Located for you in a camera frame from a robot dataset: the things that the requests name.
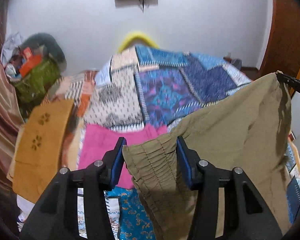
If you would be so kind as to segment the wooden wardrobe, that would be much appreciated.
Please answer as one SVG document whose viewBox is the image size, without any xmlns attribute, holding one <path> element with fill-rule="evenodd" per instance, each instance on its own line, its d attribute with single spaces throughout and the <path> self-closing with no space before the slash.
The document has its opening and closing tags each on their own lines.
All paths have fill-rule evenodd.
<svg viewBox="0 0 300 240">
<path fill-rule="evenodd" d="M 296 0 L 273 0 L 270 34 L 260 75 L 278 70 L 300 79 L 300 5 Z"/>
</svg>

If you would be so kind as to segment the patchwork blue bedsheet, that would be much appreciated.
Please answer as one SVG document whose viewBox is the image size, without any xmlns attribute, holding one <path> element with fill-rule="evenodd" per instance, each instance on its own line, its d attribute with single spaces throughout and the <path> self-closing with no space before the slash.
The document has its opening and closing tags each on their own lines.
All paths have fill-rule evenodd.
<svg viewBox="0 0 300 240">
<path fill-rule="evenodd" d="M 85 70 L 57 79 L 44 101 L 74 101 L 75 124 L 63 145 L 62 164 L 76 170 L 87 125 L 119 133 L 137 132 L 147 124 L 156 128 L 166 125 L 170 133 L 184 117 L 219 103 L 252 82 L 217 57 L 137 45 L 113 55 L 99 72 Z M 300 190 L 293 192 L 289 187 L 300 186 L 300 169 L 289 135 L 284 159 L 291 227 L 300 212 Z M 106 192 L 106 199 L 116 239 L 157 239 L 126 163 L 117 187 Z"/>
</svg>

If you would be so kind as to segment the yellow curved bed rail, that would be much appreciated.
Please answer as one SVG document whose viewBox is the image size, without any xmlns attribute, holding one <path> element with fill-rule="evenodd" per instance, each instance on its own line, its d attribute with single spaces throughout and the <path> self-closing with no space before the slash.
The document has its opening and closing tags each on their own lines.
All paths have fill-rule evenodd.
<svg viewBox="0 0 300 240">
<path fill-rule="evenodd" d="M 143 33 L 141 31 L 133 31 L 128 33 L 123 41 L 121 42 L 117 52 L 121 53 L 125 49 L 129 48 L 133 44 L 145 44 L 146 46 L 152 47 L 152 48 L 159 48 L 159 45 L 151 39 L 146 33 Z"/>
</svg>

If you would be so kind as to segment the green storage bag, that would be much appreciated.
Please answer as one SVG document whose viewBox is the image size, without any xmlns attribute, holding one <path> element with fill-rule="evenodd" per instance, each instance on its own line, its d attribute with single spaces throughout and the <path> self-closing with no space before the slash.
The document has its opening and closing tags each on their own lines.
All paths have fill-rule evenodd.
<svg viewBox="0 0 300 240">
<path fill-rule="evenodd" d="M 17 97 L 22 103 L 41 103 L 44 96 L 60 77 L 57 63 L 53 59 L 44 59 L 19 82 L 14 82 Z"/>
</svg>

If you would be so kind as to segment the pink garment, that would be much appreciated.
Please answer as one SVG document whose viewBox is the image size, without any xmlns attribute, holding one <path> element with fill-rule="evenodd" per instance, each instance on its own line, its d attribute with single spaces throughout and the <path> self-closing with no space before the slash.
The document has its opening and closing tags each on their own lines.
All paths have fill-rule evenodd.
<svg viewBox="0 0 300 240">
<path fill-rule="evenodd" d="M 80 154 L 78 169 L 84 169 L 96 160 L 101 160 L 104 154 L 115 148 L 120 137 L 126 139 L 127 145 L 138 145 L 167 133 L 167 126 L 154 127 L 147 124 L 137 132 L 119 133 L 98 125 L 87 125 L 85 138 Z"/>
</svg>

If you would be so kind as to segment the orange box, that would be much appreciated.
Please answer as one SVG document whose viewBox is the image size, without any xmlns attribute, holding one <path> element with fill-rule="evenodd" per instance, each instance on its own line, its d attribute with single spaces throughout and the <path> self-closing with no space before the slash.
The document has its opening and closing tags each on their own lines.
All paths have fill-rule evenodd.
<svg viewBox="0 0 300 240">
<path fill-rule="evenodd" d="M 25 77 L 29 71 L 40 64 L 43 57 L 41 53 L 34 53 L 29 47 L 27 47 L 23 50 L 23 58 L 25 62 L 19 69 L 21 77 Z"/>
</svg>

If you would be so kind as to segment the light grey crumpled cloth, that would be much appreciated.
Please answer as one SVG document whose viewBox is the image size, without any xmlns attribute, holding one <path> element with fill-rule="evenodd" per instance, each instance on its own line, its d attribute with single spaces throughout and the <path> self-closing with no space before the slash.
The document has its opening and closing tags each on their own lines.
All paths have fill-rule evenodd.
<svg viewBox="0 0 300 240">
<path fill-rule="evenodd" d="M 12 55 L 23 43 L 23 40 L 24 39 L 19 32 L 11 34 L 8 38 L 6 38 L 0 54 L 0 61 L 3 66 L 6 66 L 6 64 L 8 64 Z"/>
</svg>

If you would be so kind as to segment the dark bag on floor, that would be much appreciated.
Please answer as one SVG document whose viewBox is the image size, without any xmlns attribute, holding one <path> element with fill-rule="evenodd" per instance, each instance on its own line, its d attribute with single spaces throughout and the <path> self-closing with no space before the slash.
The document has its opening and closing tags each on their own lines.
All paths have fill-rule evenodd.
<svg viewBox="0 0 300 240">
<path fill-rule="evenodd" d="M 241 59 L 232 59 L 231 64 L 236 67 L 238 70 L 242 68 L 242 60 Z"/>
</svg>

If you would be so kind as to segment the wooden lap tray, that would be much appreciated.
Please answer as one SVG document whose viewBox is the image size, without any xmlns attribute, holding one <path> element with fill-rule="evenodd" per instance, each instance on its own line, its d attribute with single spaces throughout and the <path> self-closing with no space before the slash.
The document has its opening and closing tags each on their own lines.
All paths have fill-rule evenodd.
<svg viewBox="0 0 300 240">
<path fill-rule="evenodd" d="M 13 191 L 36 203 L 61 166 L 63 140 L 74 101 L 34 107 L 15 154 Z"/>
</svg>

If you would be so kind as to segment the olive khaki pants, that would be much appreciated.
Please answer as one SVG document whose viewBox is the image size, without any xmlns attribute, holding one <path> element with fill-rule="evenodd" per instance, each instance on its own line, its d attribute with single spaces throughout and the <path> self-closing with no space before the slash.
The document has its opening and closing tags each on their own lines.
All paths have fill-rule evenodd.
<svg viewBox="0 0 300 240">
<path fill-rule="evenodd" d="M 291 124 L 286 86 L 274 73 L 219 103 L 184 117 L 170 133 L 126 146 L 123 157 L 157 239 L 186 239 L 197 193 L 177 169 L 177 137 L 215 167 L 240 167 L 256 186 L 282 232 L 290 223 L 284 154 Z"/>
</svg>

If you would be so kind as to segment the striped pink curtain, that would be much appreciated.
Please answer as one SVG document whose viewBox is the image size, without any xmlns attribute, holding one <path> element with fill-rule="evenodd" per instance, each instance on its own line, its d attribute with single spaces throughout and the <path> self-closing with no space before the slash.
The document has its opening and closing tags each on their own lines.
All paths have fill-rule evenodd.
<svg viewBox="0 0 300 240">
<path fill-rule="evenodd" d="M 0 12 L 0 51 L 5 41 L 6 10 Z M 15 88 L 9 83 L 0 61 L 0 186 L 12 187 L 7 173 L 14 156 L 18 131 L 23 124 Z"/>
</svg>

